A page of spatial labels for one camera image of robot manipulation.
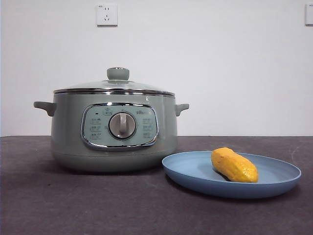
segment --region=chrome knob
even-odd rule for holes
[[[125,139],[134,133],[136,122],[131,115],[127,113],[118,113],[111,118],[109,129],[115,137]]]

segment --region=lid knob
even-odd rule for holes
[[[128,80],[129,70],[121,67],[109,68],[107,76],[109,80]]]

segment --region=table surface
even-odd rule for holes
[[[208,196],[161,166],[85,174],[58,166],[50,137],[1,138],[3,235],[306,235],[313,230],[313,137],[179,137],[177,152],[227,146],[298,166],[291,191],[268,199]]]

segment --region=plate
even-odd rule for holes
[[[211,163],[212,151],[176,153],[165,157],[166,174],[179,185],[191,190],[227,198],[266,198],[292,189],[301,177],[296,166],[260,155],[239,153],[256,165],[257,183],[231,182],[217,173]]]

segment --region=metal rim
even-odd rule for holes
[[[163,91],[154,91],[154,90],[143,90],[143,89],[102,89],[102,88],[70,88],[70,89],[59,89],[54,90],[54,94],[60,94],[60,93],[86,93],[86,92],[92,92],[92,93],[103,93],[103,92],[110,92],[110,93],[118,93],[118,94],[130,94],[130,93],[141,93],[143,95],[149,95],[149,94],[160,94],[160,95],[168,95],[168,96],[175,96],[172,92],[163,92]]]

